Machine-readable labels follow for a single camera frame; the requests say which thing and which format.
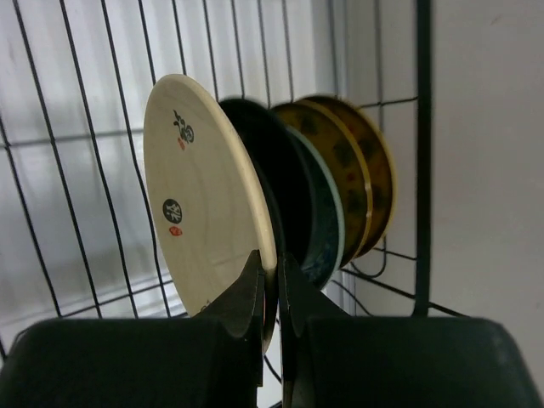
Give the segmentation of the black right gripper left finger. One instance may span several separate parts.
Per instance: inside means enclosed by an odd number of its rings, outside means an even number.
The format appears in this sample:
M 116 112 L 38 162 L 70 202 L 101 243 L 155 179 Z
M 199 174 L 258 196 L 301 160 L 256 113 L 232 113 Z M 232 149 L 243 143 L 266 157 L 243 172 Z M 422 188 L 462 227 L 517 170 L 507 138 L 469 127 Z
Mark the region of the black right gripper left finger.
M 1 370 L 4 407 L 254 407 L 263 383 L 258 251 L 191 318 L 62 319 L 31 326 Z

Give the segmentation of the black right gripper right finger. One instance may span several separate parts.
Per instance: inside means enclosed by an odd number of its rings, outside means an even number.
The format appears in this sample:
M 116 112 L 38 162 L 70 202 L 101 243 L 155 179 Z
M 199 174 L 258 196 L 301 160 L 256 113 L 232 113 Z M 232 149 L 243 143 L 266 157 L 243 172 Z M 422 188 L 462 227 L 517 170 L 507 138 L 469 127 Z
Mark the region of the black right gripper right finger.
M 278 259 L 285 407 L 540 407 L 518 345 L 486 319 L 352 316 Z

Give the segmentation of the blue floral plate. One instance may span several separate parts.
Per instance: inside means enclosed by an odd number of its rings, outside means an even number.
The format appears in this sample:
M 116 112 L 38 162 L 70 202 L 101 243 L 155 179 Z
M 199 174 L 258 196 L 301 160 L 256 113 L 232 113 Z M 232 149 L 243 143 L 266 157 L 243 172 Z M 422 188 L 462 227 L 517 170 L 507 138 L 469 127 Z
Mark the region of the blue floral plate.
M 311 229 L 301 270 L 318 289 L 340 268 L 345 247 L 345 218 L 337 183 L 317 148 L 297 129 L 287 128 L 309 181 Z

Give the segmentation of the cream plate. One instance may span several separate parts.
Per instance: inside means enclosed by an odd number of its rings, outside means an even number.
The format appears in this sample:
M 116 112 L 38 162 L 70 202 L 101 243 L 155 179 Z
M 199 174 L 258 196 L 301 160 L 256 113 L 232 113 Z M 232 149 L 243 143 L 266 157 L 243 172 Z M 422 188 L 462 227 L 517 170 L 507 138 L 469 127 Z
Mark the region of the cream plate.
M 197 81 L 165 75 L 147 101 L 143 152 L 156 234 L 185 310 L 194 316 L 209 306 L 257 250 L 267 349 L 275 327 L 275 237 L 257 173 L 231 121 Z

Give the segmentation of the yellow patterned plate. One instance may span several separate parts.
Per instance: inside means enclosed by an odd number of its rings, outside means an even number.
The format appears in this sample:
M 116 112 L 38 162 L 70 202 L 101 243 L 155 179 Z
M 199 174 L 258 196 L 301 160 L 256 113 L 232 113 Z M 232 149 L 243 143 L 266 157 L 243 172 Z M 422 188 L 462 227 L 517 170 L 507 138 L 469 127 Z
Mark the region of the yellow patterned plate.
M 368 253 L 385 235 L 394 215 L 397 196 L 397 178 L 393 157 L 376 123 L 355 105 L 345 99 L 317 94 L 302 98 L 323 105 L 338 116 L 353 134 L 371 178 L 371 227 L 365 245 L 356 257 Z
M 323 105 L 300 100 L 276 105 L 272 111 L 318 150 L 331 171 L 343 205 L 346 244 L 341 265 L 345 265 L 370 234 L 373 198 L 366 160 L 347 125 Z

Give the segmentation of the glossy black plate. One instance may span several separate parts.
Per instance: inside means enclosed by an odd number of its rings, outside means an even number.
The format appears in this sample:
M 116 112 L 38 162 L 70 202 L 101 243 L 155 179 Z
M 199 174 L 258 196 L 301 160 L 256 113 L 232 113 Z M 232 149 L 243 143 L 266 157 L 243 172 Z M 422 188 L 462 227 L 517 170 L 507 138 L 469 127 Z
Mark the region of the glossy black plate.
M 250 99 L 219 102 L 274 193 L 285 236 L 285 250 L 302 264 L 312 232 L 309 181 L 287 125 L 272 111 Z

